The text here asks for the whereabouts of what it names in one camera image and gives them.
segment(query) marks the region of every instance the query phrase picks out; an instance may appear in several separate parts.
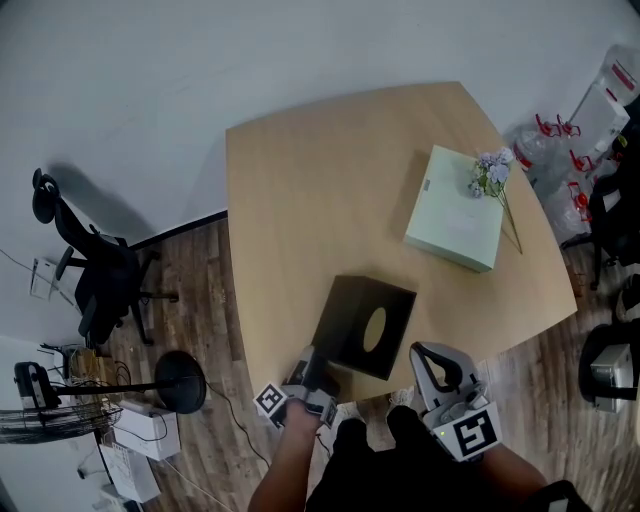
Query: white wall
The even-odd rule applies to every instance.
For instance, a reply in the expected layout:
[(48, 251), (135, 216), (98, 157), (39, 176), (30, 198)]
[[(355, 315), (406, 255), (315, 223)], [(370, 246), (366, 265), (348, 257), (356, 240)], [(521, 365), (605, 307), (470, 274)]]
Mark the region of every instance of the white wall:
[[(0, 410), (22, 409), (13, 382), (13, 365), (35, 361), (45, 368), (52, 357), (36, 351), (36, 345), (0, 337)], [(105, 473), (81, 480), (77, 468), (87, 473), (103, 469), (94, 451), (92, 434), (68, 441), (37, 445), (0, 444), (0, 479), (19, 512), (94, 512), (101, 500), (99, 489), (109, 484)]]
[[(614, 42), (640, 46), (627, 0), (10, 0), (0, 246), (29, 264), (62, 253), (31, 212), (38, 166), (75, 165), (84, 178), (62, 173), (63, 193), (136, 241), (226, 208), (224, 130), (242, 121), (440, 80), (462, 81), (501, 131), (536, 111), (568, 118)], [(0, 263), (0, 333), (64, 337), (76, 319), (60, 308), (21, 319), (14, 272)], [(7, 300), (20, 304), (2, 314)]]

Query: wooden table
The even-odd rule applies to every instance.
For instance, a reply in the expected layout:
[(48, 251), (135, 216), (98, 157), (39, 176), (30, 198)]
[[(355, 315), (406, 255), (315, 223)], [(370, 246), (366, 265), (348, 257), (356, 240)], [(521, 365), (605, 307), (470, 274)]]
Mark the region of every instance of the wooden table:
[(411, 385), (414, 341), (480, 361), (576, 311), (551, 228), (519, 168), (507, 194), (524, 254), (506, 215), (488, 273), (403, 242), (434, 144), (477, 155), (504, 142), (455, 82), (344, 96), (227, 131), (233, 274), (254, 392), (289, 374), (337, 274), (418, 294), (389, 380), (353, 372), (343, 401)]

